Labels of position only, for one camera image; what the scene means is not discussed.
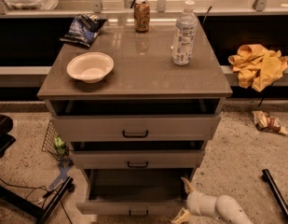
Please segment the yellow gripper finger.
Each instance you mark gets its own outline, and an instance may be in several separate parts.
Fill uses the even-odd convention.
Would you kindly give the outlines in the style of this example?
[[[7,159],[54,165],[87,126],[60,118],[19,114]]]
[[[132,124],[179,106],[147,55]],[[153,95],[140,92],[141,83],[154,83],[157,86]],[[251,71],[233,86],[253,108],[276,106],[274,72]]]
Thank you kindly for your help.
[[[184,208],[181,208],[177,216],[171,221],[171,224],[184,224],[192,218],[192,214]]]
[[[185,184],[185,192],[187,194],[190,194],[190,193],[196,191],[196,188],[192,185],[192,183],[188,179],[186,179],[185,177],[182,177],[182,180]]]

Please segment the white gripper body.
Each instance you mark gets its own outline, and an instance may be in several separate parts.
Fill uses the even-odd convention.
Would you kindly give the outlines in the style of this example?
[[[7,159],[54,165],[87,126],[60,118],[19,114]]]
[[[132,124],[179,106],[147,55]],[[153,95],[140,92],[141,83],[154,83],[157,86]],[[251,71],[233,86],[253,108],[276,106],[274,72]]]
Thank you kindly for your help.
[[[187,209],[195,216],[219,218],[216,211],[217,198],[199,191],[193,191],[187,196]]]

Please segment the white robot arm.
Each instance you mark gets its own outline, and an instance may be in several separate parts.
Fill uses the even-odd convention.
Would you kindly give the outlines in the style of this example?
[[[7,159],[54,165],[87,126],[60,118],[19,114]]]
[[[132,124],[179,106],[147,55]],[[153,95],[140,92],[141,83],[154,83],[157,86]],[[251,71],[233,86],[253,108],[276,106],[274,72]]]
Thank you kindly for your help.
[[[227,224],[253,224],[239,203],[228,195],[211,196],[200,191],[182,177],[187,194],[186,208],[181,208],[171,224],[184,224],[192,216],[210,217]]]

